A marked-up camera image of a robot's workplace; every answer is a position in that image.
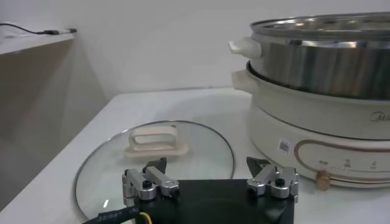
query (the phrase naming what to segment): cable connector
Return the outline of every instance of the cable connector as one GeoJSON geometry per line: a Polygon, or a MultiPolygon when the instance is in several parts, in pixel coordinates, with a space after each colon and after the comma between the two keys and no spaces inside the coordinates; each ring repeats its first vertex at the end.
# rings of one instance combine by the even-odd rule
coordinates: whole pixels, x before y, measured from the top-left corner
{"type": "Polygon", "coordinates": [[[48,34],[48,35],[60,35],[60,34],[66,34],[66,33],[76,33],[77,29],[70,28],[70,29],[63,29],[63,30],[45,30],[42,32],[42,34],[48,34]]]}

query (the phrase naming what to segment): black wire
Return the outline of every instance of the black wire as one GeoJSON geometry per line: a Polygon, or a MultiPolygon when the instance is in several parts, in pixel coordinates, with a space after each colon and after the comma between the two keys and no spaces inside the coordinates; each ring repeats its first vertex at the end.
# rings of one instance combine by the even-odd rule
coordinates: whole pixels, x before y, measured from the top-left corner
{"type": "Polygon", "coordinates": [[[34,32],[34,31],[31,31],[31,30],[27,30],[27,29],[25,29],[23,27],[20,27],[20,26],[14,25],[14,24],[10,24],[10,23],[0,23],[0,26],[12,26],[12,27],[21,29],[23,31],[26,31],[26,32],[29,32],[29,33],[32,33],[32,34],[46,34],[46,32],[34,32]]]}

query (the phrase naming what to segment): screw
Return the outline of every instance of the screw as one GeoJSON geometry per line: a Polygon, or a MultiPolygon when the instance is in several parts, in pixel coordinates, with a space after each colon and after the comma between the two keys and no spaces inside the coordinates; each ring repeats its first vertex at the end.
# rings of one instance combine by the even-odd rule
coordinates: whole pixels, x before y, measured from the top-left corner
{"type": "Polygon", "coordinates": [[[142,182],[143,189],[150,189],[151,187],[152,187],[152,182],[150,182],[149,180],[144,180],[142,182]]]}
{"type": "Polygon", "coordinates": [[[277,187],[283,187],[285,185],[285,180],[281,179],[281,178],[278,178],[278,179],[275,180],[275,185],[277,187]]]}

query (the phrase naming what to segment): white counter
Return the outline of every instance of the white counter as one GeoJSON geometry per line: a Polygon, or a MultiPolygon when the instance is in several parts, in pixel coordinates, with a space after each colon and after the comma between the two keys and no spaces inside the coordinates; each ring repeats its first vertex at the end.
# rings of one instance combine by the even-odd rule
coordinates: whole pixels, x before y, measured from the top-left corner
{"type": "MultiPolygon", "coordinates": [[[[245,158],[262,158],[246,131],[250,96],[231,88],[123,94],[115,97],[42,172],[0,212],[0,223],[80,223],[71,188],[84,159],[113,135],[143,123],[181,119],[219,131],[235,152],[235,178],[249,178],[245,158]]],[[[302,179],[296,223],[390,223],[390,189],[331,187],[302,179]]]]}

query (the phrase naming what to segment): glass lid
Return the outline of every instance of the glass lid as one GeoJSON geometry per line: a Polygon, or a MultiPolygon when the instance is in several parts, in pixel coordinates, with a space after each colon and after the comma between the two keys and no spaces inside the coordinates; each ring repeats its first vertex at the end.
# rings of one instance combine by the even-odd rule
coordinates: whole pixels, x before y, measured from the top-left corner
{"type": "Polygon", "coordinates": [[[158,121],[123,131],[101,144],[81,165],[73,186],[77,212],[92,219],[124,208],[122,174],[166,157],[175,180],[231,179],[233,151],[216,130],[190,121],[158,121]]]}

